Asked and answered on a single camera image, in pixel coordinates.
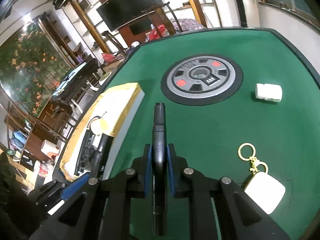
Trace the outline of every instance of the black cylindrical object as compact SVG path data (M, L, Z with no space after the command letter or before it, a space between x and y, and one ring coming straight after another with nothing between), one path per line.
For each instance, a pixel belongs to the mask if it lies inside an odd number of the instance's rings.
M164 236L167 227L167 137L165 105L156 103L152 131L153 233Z

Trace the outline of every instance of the television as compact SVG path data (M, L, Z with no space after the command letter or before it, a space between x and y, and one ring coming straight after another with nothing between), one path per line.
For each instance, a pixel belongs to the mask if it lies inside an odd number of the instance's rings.
M162 0L107 0L98 9L110 31L145 15L142 11L163 3Z

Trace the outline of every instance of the metal screw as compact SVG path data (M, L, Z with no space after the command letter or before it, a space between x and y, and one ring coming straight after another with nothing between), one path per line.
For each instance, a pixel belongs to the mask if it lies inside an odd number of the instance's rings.
M97 178L91 178L88 180L88 183L90 185L96 185L98 183L98 179Z
M136 173L136 171L135 171L134 169L129 168L129 169L127 169L127 170L125 171L125 173L126 173L127 175L133 175L133 174Z
M191 175L194 172L194 170L192 168L185 168L183 172L187 175Z
M226 185L231 183L231 179L229 177L223 177L221 181L223 184L226 184Z

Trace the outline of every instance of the green table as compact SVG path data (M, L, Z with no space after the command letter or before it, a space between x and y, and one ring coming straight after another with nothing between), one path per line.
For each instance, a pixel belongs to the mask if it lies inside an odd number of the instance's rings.
M160 82L175 62L197 54L231 58L243 71L239 90L224 101L186 106L167 99ZM300 239L320 207L320 76L279 33L269 29L212 29L147 43L133 52L107 88L138 82L145 97L128 130L111 176L129 168L151 143L154 104L166 105L167 142L178 156L205 176L232 178L243 185L249 162L238 147L252 143L271 176L286 188L271 217ZM274 104L255 99L256 83L281 85L283 99ZM243 149L249 156L249 149ZM189 239L188 200L168 194L165 237L152 233L151 200L132 200L130 232L139 240Z

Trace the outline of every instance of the green foliage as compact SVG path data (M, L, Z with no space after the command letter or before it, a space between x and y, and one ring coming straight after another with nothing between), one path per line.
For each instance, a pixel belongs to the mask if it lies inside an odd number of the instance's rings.
M0 63L2 87L34 116L70 70L35 21L0 47Z

